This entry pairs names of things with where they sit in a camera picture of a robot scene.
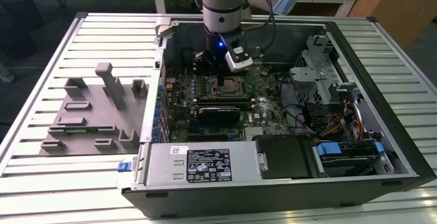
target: barcode sticker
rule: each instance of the barcode sticker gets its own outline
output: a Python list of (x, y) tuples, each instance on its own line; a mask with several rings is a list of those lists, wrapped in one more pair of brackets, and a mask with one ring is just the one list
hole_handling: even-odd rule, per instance
[(172, 146), (169, 154), (185, 154), (187, 151), (188, 151), (187, 146)]

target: green circuit board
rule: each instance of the green circuit board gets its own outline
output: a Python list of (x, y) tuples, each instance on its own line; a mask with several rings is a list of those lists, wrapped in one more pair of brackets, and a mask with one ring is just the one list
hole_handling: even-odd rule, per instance
[[(217, 87), (213, 76), (183, 73), (167, 79), (171, 142), (244, 141), (251, 139), (244, 134), (244, 129), (251, 127), (264, 135), (290, 133), (276, 96), (278, 77), (275, 74), (260, 75), (262, 70), (262, 66), (252, 66), (244, 76), (226, 77), (223, 87)], [(242, 104), (244, 108), (240, 109), (238, 122), (203, 126), (196, 119), (200, 108), (196, 101), (208, 99), (220, 103), (226, 98), (248, 101)]]

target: metal bracket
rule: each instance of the metal bracket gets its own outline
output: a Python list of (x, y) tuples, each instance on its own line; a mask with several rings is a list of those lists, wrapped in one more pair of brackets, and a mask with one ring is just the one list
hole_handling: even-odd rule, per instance
[(326, 79), (326, 75), (322, 70), (308, 67), (294, 67), (290, 69), (290, 74), (292, 76), (292, 80), (298, 82), (315, 82)]

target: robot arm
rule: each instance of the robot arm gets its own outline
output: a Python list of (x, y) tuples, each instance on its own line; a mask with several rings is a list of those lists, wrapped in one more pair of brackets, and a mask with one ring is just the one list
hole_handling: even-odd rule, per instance
[[(244, 70), (260, 56), (259, 49), (248, 49), (240, 32), (242, 10), (247, 1), (270, 11), (266, 0), (203, 0), (205, 51), (224, 59), (232, 73)], [(271, 0), (274, 13), (287, 14), (296, 0)]]

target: desk leg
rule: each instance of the desk leg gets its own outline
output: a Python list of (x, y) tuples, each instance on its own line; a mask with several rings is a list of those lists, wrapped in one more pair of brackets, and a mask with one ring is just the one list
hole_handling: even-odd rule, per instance
[(350, 10), (354, 6), (355, 0), (344, 0), (340, 4), (335, 17), (347, 17)]
[(13, 75), (10, 74), (5, 66), (0, 63), (0, 80), (2, 82), (12, 82), (13, 79), (14, 79)]
[(165, 0), (155, 0), (156, 13), (165, 13)]

